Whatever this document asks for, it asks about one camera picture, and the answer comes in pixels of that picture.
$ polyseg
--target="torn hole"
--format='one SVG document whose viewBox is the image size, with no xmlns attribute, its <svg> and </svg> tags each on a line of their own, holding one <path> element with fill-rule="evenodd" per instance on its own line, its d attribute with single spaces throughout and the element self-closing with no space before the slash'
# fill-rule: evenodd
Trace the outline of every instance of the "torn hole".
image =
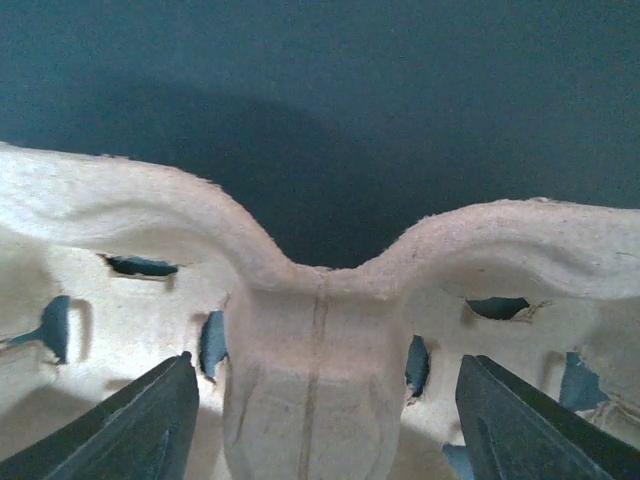
<svg viewBox="0 0 640 480">
<path fill-rule="evenodd" d="M 21 345 L 39 340 L 55 354 L 60 363 L 67 363 L 69 304 L 70 297 L 68 295 L 55 297 L 42 311 L 40 326 L 33 332 L 11 339 L 7 342 L 8 345 Z"/>
<path fill-rule="evenodd" d="M 200 334 L 200 369 L 204 375 L 215 381 L 216 366 L 227 356 L 224 338 L 224 312 L 211 312 L 202 326 Z"/>
<path fill-rule="evenodd" d="M 478 315 L 493 320 L 511 320 L 531 305 L 524 298 L 491 297 L 485 300 L 467 300 L 467 305 Z"/>
<path fill-rule="evenodd" d="M 171 265 L 164 261 L 148 260 L 141 257 L 100 256 L 115 273 L 120 275 L 168 277 L 178 272 L 177 265 Z"/>
<path fill-rule="evenodd" d="M 429 377 L 429 352 L 424 339 L 418 335 L 413 336 L 409 346 L 404 376 L 411 391 L 411 398 L 419 398 Z"/>
</svg>

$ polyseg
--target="curved cardboard ridge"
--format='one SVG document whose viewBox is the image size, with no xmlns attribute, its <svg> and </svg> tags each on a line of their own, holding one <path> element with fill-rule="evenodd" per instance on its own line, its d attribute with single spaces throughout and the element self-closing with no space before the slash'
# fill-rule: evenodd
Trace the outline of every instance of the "curved cardboard ridge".
<svg viewBox="0 0 640 480">
<path fill-rule="evenodd" d="M 253 286 L 390 298 L 640 296 L 640 210 L 501 200 L 427 217 L 356 269 L 294 264 L 220 187 L 176 168 L 0 144 L 0 225 L 180 264 L 224 257 Z"/>
<path fill-rule="evenodd" d="M 0 225 L 22 235 L 181 265 L 222 256 L 265 287 L 309 270 L 220 187 L 179 169 L 7 144 L 0 164 Z"/>
<path fill-rule="evenodd" d="M 357 275 L 377 292 L 436 283 L 468 297 L 640 295 L 640 210 L 500 200 L 428 217 Z"/>
</svg>

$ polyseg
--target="black tool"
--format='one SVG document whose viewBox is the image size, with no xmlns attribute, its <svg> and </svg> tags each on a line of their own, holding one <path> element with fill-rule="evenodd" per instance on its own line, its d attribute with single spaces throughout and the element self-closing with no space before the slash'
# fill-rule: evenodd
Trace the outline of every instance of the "black tool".
<svg viewBox="0 0 640 480">
<path fill-rule="evenodd" d="M 188 352 L 0 463 L 11 480 L 180 480 L 198 413 Z"/>
<path fill-rule="evenodd" d="M 476 480 L 638 480 L 640 452 L 485 356 L 465 355 L 456 404 Z"/>
</svg>

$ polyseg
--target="egg carton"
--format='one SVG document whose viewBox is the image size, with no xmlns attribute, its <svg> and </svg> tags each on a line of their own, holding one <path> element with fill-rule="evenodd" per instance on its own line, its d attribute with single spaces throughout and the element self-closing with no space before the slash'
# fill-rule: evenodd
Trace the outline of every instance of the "egg carton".
<svg viewBox="0 0 640 480">
<path fill-rule="evenodd" d="M 175 168 L 7 144 L 0 165 L 0 459 L 168 357 L 202 360 L 211 312 L 228 357 L 214 374 L 196 361 L 188 479 L 456 478 L 442 447 L 464 445 L 465 354 L 557 400 L 578 353 L 607 396 L 581 415 L 640 445 L 638 210 L 471 205 L 331 270 L 293 263 L 218 186 Z M 122 273 L 118 257 L 174 270 Z M 472 308 L 493 297 L 526 306 L 508 320 Z M 55 298 L 63 352 L 33 336 Z M 405 379 L 416 338 L 429 354 L 418 395 Z"/>
</svg>

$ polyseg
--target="dark gray background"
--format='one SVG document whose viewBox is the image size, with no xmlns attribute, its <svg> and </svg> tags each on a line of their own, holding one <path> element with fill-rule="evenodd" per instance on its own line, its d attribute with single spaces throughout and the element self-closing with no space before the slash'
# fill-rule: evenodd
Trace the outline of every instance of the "dark gray background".
<svg viewBox="0 0 640 480">
<path fill-rule="evenodd" d="M 0 0 L 0 139 L 179 166 L 296 261 L 427 214 L 640 207 L 636 1 Z"/>
</svg>

